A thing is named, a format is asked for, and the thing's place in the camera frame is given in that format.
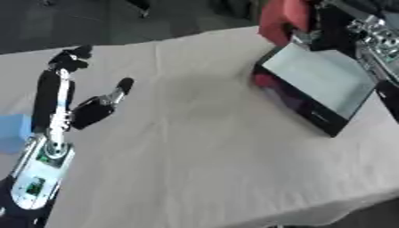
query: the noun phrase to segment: table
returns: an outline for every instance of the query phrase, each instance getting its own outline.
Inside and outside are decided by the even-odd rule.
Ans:
[[[77,156],[48,227],[328,224],[399,193],[399,127],[372,97],[335,139],[248,85],[273,46],[257,28],[98,46],[73,105],[136,85],[117,113],[70,134]],[[0,56],[0,114],[31,111],[59,50]],[[0,155],[0,174],[17,158]]]

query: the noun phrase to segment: screw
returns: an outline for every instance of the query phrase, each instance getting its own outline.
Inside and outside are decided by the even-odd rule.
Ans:
[[[0,208],[0,217],[5,215],[5,208]]]

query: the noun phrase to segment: red cloth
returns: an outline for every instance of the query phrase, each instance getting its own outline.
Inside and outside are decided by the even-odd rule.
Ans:
[[[289,43],[284,24],[304,32],[309,27],[309,5],[306,0],[270,0],[262,11],[259,34],[278,46]]]

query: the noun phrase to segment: red object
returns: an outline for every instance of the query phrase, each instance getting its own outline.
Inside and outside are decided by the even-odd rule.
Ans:
[[[306,0],[270,0],[264,7],[259,33],[278,46],[289,43],[283,26],[289,24],[307,32],[309,29],[309,5]]]
[[[276,82],[272,76],[266,74],[256,74],[253,77],[254,84],[260,88],[272,87],[276,85]]]

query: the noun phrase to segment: blue object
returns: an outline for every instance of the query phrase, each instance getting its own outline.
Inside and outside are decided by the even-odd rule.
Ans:
[[[20,152],[30,137],[31,118],[18,114],[0,117],[0,153]]]

